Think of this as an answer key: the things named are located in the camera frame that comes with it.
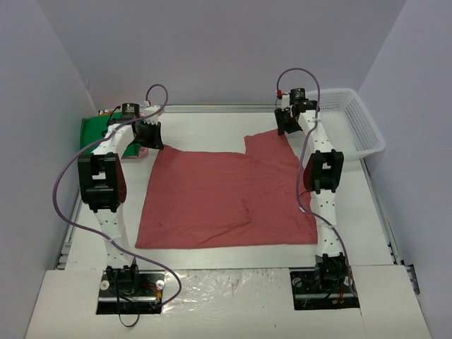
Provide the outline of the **red t shirt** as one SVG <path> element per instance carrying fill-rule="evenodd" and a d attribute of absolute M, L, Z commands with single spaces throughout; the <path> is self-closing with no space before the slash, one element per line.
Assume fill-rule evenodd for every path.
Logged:
<path fill-rule="evenodd" d="M 155 159 L 136 247 L 208 249 L 315 244 L 316 222 L 299 209 L 299 160 L 277 131 L 244 138 L 245 151 L 183 151 Z"/>

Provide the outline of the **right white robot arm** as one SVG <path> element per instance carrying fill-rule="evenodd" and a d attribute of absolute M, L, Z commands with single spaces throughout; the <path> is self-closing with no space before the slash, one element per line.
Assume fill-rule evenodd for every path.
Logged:
<path fill-rule="evenodd" d="M 340 183 L 344 155 L 332 146 L 321 123 L 318 102 L 306 98 L 305 89 L 276 91 L 280 107 L 275 109 L 278 134 L 305 131 L 297 173 L 297 200 L 302 212 L 315 218 L 316 263 L 308 292 L 330 297 L 340 291 L 347 276 L 345 250 L 335 228 L 335 193 Z"/>

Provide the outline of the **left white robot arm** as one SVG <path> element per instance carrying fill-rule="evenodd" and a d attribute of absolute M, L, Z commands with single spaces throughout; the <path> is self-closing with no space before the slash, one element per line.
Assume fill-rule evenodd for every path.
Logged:
<path fill-rule="evenodd" d="M 106 280 L 115 292 L 134 295 L 142 287 L 136 257 L 131 253 L 123 204 L 127 196 L 121 159 L 134 143 L 140 147 L 163 149 L 159 116 L 163 107 L 124 103 L 121 116 L 110 119 L 102 139 L 91 151 L 78 156 L 77 167 L 81 198 L 93 212 L 105 242 Z"/>

